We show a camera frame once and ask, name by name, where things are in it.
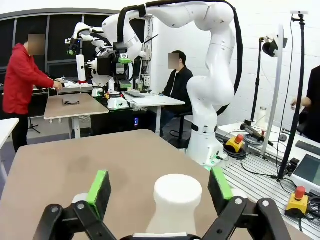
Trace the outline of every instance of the red button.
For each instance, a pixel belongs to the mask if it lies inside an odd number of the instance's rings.
[[[242,136],[241,134],[239,134],[238,136],[236,136],[236,138],[235,138],[235,142],[237,143],[237,144],[239,144],[239,143],[241,143],[242,141],[243,141],[243,139],[244,139],[244,136]]]
[[[304,197],[306,193],[306,189],[303,187],[303,186],[298,186],[296,189],[295,189],[295,195],[294,195],[294,198],[296,199],[302,199]]]

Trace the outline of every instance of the folded cloth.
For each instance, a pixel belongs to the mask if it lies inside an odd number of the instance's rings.
[[[65,95],[62,98],[63,105],[77,105],[80,104],[78,96],[75,95]]]

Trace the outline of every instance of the computer mouse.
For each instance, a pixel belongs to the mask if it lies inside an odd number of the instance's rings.
[[[285,142],[285,141],[287,141],[287,139],[288,139],[288,137],[285,134],[281,134],[280,137],[279,137],[279,141],[280,142]]]

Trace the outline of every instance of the brown table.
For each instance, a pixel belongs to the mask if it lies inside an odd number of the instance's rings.
[[[46,103],[44,119],[63,119],[69,118],[69,134],[74,129],[76,139],[81,137],[80,133],[80,116],[107,114],[109,110],[100,104],[97,100],[87,93],[72,94],[73,97],[79,100],[77,105],[63,105],[63,98],[68,95],[49,96]]]
[[[31,240],[45,207],[68,207],[88,192],[98,170],[109,170],[112,193],[104,222],[120,239],[144,233],[155,212],[154,184],[167,174],[185,174],[203,188],[195,211],[199,236],[217,218],[207,189],[209,172],[148,130],[23,146],[15,156],[0,202],[0,239]],[[309,239],[287,225],[293,240]],[[87,240],[84,233],[75,240]],[[237,229],[234,240],[251,239]]]

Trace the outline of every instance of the white plastic bottle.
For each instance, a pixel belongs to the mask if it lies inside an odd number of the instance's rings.
[[[266,115],[267,115],[267,108],[264,106],[261,106],[258,118],[256,119],[256,126],[258,128],[264,129],[266,127]]]
[[[195,210],[202,196],[201,184],[183,174],[160,177],[154,185],[156,210],[148,234],[197,234]]]

